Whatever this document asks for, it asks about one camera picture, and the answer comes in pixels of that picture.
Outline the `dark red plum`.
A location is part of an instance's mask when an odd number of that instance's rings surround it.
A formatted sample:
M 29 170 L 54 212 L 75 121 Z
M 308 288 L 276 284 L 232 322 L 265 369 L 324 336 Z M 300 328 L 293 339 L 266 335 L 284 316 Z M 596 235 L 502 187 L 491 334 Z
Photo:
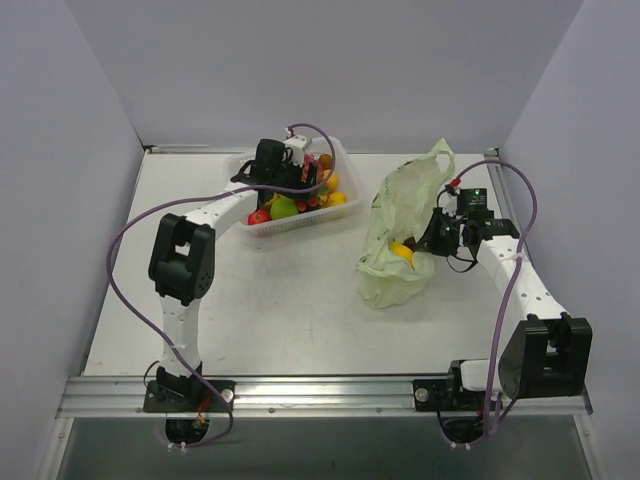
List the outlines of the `dark red plum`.
M 409 249 L 410 249 L 410 250 L 412 250 L 412 251 L 415 251 L 415 250 L 416 250 L 416 241 L 415 241 L 415 239 L 414 239 L 413 237 L 410 237 L 410 238 L 406 239 L 406 240 L 403 242 L 403 245 L 404 245 L 405 247 L 409 248 Z

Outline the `pink grape bunch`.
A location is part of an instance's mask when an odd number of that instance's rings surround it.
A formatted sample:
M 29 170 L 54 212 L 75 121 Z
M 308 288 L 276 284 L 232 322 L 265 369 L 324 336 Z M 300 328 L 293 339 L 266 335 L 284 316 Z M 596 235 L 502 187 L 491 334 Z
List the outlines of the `pink grape bunch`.
M 301 181 L 305 184 L 317 182 L 319 164 L 312 154 L 305 154 L 302 166 Z

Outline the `light green apple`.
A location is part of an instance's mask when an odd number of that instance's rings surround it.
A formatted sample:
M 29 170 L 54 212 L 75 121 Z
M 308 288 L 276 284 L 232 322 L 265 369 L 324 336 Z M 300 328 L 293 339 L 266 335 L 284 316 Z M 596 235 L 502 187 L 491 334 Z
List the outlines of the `light green apple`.
M 271 205 L 270 216 L 272 220 L 280 220 L 296 216 L 299 213 L 297 204 L 293 199 L 278 197 Z

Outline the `light green plastic bag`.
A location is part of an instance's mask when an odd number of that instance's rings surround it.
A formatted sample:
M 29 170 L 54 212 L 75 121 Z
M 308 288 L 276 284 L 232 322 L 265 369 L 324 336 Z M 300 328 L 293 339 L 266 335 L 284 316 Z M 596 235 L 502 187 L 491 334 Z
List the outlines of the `light green plastic bag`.
M 430 253 L 407 260 L 392 245 L 419 240 L 425 233 L 436 197 L 455 173 L 455 153 L 441 139 L 432 149 L 392 170 L 371 203 L 363 252 L 357 261 L 358 293 L 373 309 L 403 305 L 435 275 Z

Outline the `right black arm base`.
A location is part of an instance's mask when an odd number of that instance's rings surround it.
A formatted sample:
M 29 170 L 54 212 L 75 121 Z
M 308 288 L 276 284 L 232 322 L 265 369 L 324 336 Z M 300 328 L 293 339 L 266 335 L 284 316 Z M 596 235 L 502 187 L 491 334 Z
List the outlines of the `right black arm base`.
M 454 360 L 447 372 L 411 373 L 419 412 L 483 416 L 489 360 Z

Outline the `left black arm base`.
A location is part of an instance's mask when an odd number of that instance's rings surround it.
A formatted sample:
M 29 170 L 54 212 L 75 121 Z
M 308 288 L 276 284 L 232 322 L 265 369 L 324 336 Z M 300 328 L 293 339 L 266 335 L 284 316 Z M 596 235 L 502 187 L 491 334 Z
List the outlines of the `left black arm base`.
M 146 413 L 226 413 L 233 407 L 236 383 L 229 379 L 208 379 L 222 396 L 218 398 L 192 374 L 174 376 L 159 367 L 155 379 L 146 384 L 143 411 Z

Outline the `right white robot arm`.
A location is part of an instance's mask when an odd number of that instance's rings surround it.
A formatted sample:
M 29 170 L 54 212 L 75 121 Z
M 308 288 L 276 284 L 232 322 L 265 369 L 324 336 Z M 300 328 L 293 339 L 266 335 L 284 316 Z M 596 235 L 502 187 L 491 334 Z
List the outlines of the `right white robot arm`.
M 478 219 L 455 218 L 436 208 L 418 250 L 452 257 L 469 250 L 502 295 L 497 339 L 486 359 L 461 360 L 443 385 L 446 402 L 465 409 L 480 391 L 511 400 L 577 396 L 584 389 L 593 331 L 551 295 L 508 219 L 486 211 Z

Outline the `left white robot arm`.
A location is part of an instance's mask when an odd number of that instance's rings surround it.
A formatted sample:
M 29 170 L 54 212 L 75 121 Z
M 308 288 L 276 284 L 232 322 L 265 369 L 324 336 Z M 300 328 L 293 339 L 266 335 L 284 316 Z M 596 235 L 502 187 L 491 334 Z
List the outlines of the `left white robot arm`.
M 221 199 L 185 215 L 166 214 L 159 222 L 149 278 L 160 297 L 162 331 L 170 342 L 163 347 L 156 382 L 180 411 L 193 410 L 202 399 L 198 316 L 214 280 L 216 240 L 270 201 L 274 188 L 302 198 L 310 195 L 308 189 L 317 184 L 317 168 L 305 159 L 310 145 L 301 135 L 261 140 Z

